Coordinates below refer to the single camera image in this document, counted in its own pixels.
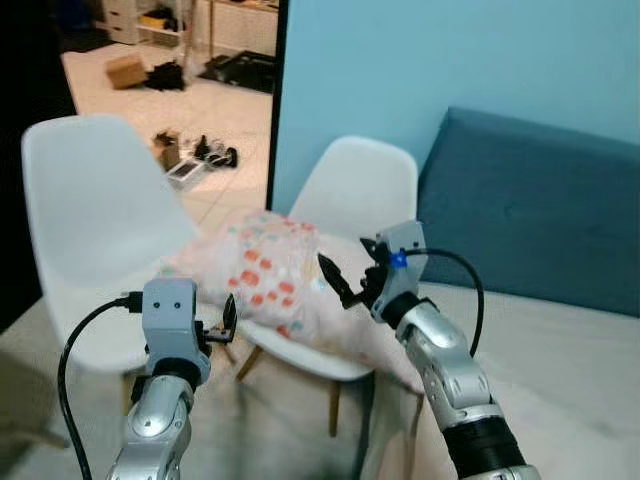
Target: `wooden table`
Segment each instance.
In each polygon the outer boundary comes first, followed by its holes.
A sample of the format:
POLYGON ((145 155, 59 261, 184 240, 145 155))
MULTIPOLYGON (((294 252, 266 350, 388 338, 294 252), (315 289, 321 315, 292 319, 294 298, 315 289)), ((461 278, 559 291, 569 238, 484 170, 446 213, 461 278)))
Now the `wooden table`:
POLYGON ((245 0, 244 2, 233 2, 231 0, 209 0, 209 57, 213 58, 213 30, 215 24, 215 4, 222 3, 237 8, 246 8, 248 10, 257 10, 259 12, 278 13, 277 8, 270 7, 268 4, 257 0, 245 0))

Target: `white sheet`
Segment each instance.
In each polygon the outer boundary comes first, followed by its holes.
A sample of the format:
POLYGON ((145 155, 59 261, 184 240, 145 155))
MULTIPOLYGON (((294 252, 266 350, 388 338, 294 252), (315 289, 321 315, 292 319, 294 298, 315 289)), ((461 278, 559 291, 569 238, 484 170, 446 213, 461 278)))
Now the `white sheet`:
MULTIPOLYGON (((473 291, 427 285, 421 294, 471 336, 473 291)), ((640 477, 638 319, 489 293, 478 361, 542 478, 640 477)), ((362 478, 456 478, 428 404, 412 440, 414 406, 400 387, 377 381, 362 478)))

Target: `white shelf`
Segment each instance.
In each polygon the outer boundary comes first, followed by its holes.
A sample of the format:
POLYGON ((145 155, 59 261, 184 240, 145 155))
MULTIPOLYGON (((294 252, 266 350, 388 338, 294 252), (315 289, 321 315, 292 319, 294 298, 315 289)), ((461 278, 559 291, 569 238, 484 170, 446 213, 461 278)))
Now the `white shelf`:
POLYGON ((140 30, 147 30, 148 32, 155 32, 155 33, 162 33, 164 35, 174 35, 176 37, 182 35, 182 32, 174 32, 173 30, 168 30, 165 28, 155 28, 155 27, 148 27, 146 25, 140 25, 139 23, 136 24, 136 27, 140 30))

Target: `cardboard box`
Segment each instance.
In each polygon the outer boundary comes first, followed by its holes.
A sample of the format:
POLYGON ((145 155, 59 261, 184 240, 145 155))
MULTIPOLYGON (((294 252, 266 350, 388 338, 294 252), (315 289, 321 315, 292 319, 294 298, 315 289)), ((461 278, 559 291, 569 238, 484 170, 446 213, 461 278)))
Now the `cardboard box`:
POLYGON ((151 147, 153 156, 168 172, 180 163, 180 134, 176 130, 165 130, 156 135, 151 147))
POLYGON ((139 85, 147 79, 142 58, 137 53, 107 62, 105 71, 115 89, 139 85))

